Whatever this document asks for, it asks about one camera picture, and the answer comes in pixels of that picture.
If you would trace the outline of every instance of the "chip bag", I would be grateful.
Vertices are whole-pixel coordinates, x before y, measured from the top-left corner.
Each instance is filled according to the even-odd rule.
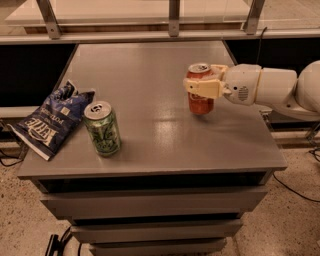
[[[14,133],[45,160],[56,155],[79,125],[94,92],[79,93],[71,81],[51,93],[31,115],[12,125]]]

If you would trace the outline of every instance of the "cabinet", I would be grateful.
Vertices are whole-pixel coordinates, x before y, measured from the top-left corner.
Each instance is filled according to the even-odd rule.
[[[182,79],[200,60],[232,65],[220,42],[80,45],[62,80],[114,107],[121,150],[98,156],[81,124],[49,162],[18,176],[94,255],[213,252],[242,225],[286,161],[254,107],[188,109]]]

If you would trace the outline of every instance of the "can lid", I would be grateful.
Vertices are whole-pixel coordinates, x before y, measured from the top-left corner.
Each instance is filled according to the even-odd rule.
[[[204,73],[210,70],[211,67],[208,63],[195,63],[189,66],[188,70],[192,73]]]
[[[100,120],[111,113],[111,105],[106,101],[90,103],[84,110],[84,116],[90,120]]]

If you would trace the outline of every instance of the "red soda can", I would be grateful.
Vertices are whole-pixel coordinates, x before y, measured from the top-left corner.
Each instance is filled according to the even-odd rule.
[[[187,78],[202,80],[214,73],[207,63],[195,63],[189,66]],[[197,115],[208,114],[213,110],[213,99],[205,98],[188,92],[190,111]]]

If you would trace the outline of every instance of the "soda can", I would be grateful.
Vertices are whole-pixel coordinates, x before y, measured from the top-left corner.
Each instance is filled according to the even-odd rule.
[[[214,72],[207,63],[195,63],[189,66],[187,78],[189,79],[208,79]],[[188,92],[189,109],[197,115],[208,114],[213,110],[213,99],[205,98]]]
[[[89,104],[84,110],[83,119],[99,155],[111,156],[120,149],[116,114],[108,102],[95,101]]]

